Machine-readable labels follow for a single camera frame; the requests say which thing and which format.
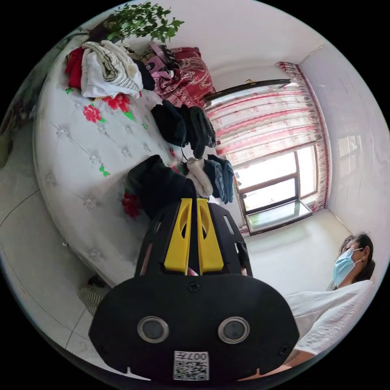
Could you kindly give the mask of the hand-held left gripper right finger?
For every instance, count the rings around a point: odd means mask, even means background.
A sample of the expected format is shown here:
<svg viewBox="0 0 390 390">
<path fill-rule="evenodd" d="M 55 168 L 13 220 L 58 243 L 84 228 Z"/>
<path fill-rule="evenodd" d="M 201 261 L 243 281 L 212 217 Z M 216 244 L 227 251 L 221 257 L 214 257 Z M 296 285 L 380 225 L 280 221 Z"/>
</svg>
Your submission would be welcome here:
<svg viewBox="0 0 390 390">
<path fill-rule="evenodd" d="M 223 258 L 206 199 L 197 199 L 197 240 L 200 273 L 222 271 Z"/>
</svg>

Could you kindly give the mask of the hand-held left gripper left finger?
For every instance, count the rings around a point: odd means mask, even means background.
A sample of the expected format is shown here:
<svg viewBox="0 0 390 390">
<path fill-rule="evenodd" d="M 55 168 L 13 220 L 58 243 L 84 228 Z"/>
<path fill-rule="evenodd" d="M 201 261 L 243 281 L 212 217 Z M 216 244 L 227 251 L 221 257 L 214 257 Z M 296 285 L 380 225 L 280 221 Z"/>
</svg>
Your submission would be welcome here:
<svg viewBox="0 0 390 390">
<path fill-rule="evenodd" d="M 187 273 L 191 240 L 192 199 L 183 198 L 174 221 L 164 260 L 168 272 Z"/>
</svg>

